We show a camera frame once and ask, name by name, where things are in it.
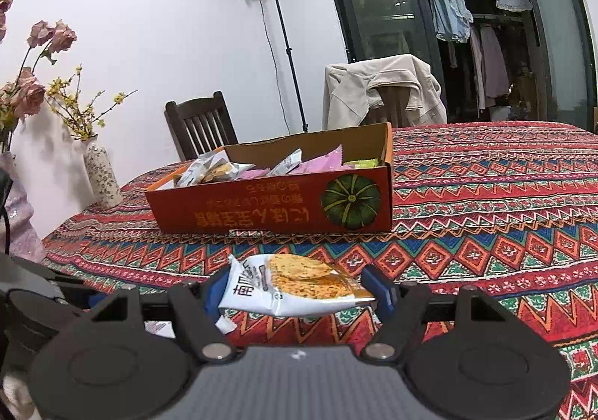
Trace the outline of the white cracker snack packet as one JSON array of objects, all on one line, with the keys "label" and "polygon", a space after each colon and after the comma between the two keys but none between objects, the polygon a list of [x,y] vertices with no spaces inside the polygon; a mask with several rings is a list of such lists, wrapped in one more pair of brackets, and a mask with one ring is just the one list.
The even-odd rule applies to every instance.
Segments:
[{"label": "white cracker snack packet", "polygon": [[368,305],[375,297],[339,267],[293,254],[229,257],[221,310],[278,318],[323,317]]}]

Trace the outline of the small white snack packet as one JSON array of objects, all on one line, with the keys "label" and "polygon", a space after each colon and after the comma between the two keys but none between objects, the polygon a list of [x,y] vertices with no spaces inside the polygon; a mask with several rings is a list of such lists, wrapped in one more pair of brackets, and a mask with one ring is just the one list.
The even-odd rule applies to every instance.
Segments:
[{"label": "small white snack packet", "polygon": [[[187,326],[188,330],[198,330],[202,333],[210,333],[218,330],[222,335],[228,335],[237,329],[237,325],[229,318],[220,316],[216,322],[208,319],[194,319],[191,323],[181,324],[181,327]],[[175,331],[174,324],[171,321],[145,321],[145,330],[156,336],[167,339],[175,339],[178,332]]]}]

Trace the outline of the yellow pastry clear packet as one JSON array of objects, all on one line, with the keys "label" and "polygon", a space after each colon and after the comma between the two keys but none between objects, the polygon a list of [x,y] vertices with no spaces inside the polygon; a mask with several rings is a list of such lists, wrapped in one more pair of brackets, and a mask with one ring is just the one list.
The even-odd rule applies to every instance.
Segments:
[{"label": "yellow pastry clear packet", "polygon": [[202,183],[225,182],[238,179],[243,173],[255,168],[254,164],[224,162],[210,169],[201,180]]}]

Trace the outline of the pink snack packet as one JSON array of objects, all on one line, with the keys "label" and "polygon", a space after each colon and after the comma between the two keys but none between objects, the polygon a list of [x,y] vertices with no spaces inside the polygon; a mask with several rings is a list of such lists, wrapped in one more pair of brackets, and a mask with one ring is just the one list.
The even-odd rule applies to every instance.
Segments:
[{"label": "pink snack packet", "polygon": [[255,178],[259,178],[259,177],[265,177],[269,174],[269,169],[257,169],[257,168],[252,168],[249,170],[245,170],[242,173],[239,174],[239,176],[237,177],[238,180],[249,180],[249,179],[255,179]]},{"label": "pink snack packet", "polygon": [[308,175],[348,169],[350,169],[350,166],[343,164],[343,146],[339,145],[333,149],[333,151],[302,162],[295,169],[293,169],[290,174]]}]

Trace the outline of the red cardboard snack box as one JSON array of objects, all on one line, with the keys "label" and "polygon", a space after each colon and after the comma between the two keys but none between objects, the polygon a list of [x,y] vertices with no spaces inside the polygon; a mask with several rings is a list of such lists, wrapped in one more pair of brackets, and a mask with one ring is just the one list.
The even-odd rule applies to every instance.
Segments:
[{"label": "red cardboard snack box", "polygon": [[375,123],[219,147],[229,162],[257,169],[271,170],[296,149],[305,162],[339,145],[343,163],[378,159],[379,166],[176,187],[175,178],[192,161],[151,184],[145,196],[167,234],[387,232],[392,224],[391,134],[389,124]]}]

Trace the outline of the floral ceramic vase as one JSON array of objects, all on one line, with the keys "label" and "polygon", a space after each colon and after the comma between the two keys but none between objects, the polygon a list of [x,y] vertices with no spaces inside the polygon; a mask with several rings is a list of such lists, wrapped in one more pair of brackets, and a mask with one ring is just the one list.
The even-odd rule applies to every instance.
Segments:
[{"label": "floral ceramic vase", "polygon": [[107,156],[107,150],[97,143],[97,137],[84,142],[83,162],[94,198],[104,209],[116,207],[123,201],[121,187]]}]

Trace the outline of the colourful patterned tablecloth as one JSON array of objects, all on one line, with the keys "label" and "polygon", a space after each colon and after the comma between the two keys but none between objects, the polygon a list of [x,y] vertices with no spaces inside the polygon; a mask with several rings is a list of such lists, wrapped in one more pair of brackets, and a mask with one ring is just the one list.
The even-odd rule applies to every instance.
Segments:
[{"label": "colourful patterned tablecloth", "polygon": [[565,123],[508,121],[397,129],[393,228],[374,235],[165,235],[144,195],[167,174],[125,186],[44,239],[51,268],[103,291],[203,280],[229,255],[293,253],[358,275],[367,265],[436,293],[471,284],[560,349],[572,383],[558,417],[597,415],[597,138]]}]

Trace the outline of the dark wooden chair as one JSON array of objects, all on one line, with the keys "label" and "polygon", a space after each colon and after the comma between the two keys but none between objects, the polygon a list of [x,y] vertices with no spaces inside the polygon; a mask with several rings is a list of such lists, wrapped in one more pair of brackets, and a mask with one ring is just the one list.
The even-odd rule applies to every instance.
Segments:
[{"label": "dark wooden chair", "polygon": [[164,114],[182,161],[238,143],[221,91],[183,103],[168,101]]}]

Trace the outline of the chair with beige jacket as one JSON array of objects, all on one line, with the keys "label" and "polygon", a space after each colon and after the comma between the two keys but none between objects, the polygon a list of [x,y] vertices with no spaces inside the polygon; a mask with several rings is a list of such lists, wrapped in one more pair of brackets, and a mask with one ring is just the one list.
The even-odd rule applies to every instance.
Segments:
[{"label": "chair with beige jacket", "polygon": [[362,126],[373,123],[391,123],[392,127],[410,127],[406,106],[410,99],[410,90],[406,87],[382,86],[376,89],[382,100],[382,106],[371,108]]}]

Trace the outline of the beige jacket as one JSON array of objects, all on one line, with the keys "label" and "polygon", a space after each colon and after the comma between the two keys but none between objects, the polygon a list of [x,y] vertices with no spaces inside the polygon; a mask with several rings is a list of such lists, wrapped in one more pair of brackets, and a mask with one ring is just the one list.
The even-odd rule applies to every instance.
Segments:
[{"label": "beige jacket", "polygon": [[396,105],[410,127],[447,123],[431,66],[413,55],[332,64],[324,70],[323,125],[357,127],[370,111]]}]

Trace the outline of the yellow flower branches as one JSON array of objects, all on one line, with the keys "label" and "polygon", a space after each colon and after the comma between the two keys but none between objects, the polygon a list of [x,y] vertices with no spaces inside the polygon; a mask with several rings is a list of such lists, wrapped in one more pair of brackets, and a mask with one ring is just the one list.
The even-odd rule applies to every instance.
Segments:
[{"label": "yellow flower branches", "polygon": [[47,88],[46,101],[51,112],[60,117],[70,136],[74,140],[86,142],[97,136],[97,129],[105,127],[107,113],[123,104],[137,90],[118,92],[104,110],[97,112],[95,104],[104,96],[105,91],[100,90],[88,101],[84,101],[81,96],[82,71],[83,68],[79,65],[68,78],[55,78]]}]

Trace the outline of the pink artificial roses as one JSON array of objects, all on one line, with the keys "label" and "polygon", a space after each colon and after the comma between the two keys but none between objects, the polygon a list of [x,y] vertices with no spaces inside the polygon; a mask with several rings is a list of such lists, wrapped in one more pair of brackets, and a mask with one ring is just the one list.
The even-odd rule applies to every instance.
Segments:
[{"label": "pink artificial roses", "polygon": [[36,75],[37,64],[46,59],[56,64],[56,54],[67,52],[77,40],[77,34],[65,21],[40,20],[31,26],[27,50],[15,78],[1,86],[1,153],[11,150],[18,125],[40,112],[46,87]]}]

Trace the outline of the black framed glass sliding door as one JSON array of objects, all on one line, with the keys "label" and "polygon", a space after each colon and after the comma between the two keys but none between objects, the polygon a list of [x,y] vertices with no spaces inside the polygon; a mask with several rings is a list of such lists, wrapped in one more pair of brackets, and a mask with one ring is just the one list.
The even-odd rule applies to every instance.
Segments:
[{"label": "black framed glass sliding door", "polygon": [[349,61],[423,60],[453,123],[596,126],[597,33],[587,0],[335,3]]}]

